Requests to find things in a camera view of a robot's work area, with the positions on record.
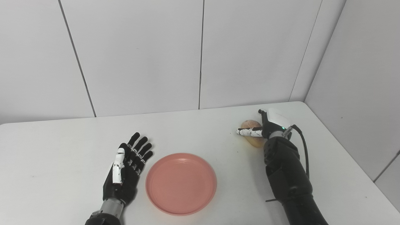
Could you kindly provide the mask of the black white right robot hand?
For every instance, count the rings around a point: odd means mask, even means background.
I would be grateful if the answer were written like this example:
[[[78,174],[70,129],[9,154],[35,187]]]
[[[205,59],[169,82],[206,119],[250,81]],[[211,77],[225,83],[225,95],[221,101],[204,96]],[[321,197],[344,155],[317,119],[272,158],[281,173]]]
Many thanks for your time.
[[[284,137],[288,140],[292,136],[292,127],[289,119],[284,117],[277,109],[269,108],[266,111],[259,109],[262,117],[262,125],[251,128],[238,128],[236,133],[245,137]]]

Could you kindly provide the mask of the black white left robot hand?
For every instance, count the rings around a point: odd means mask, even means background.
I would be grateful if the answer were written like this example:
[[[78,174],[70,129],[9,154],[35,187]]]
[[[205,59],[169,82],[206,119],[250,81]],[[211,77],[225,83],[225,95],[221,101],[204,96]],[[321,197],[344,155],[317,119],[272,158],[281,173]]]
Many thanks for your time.
[[[114,198],[129,205],[137,193],[137,185],[147,161],[154,155],[146,136],[136,132],[127,143],[121,143],[103,185],[105,201]]]

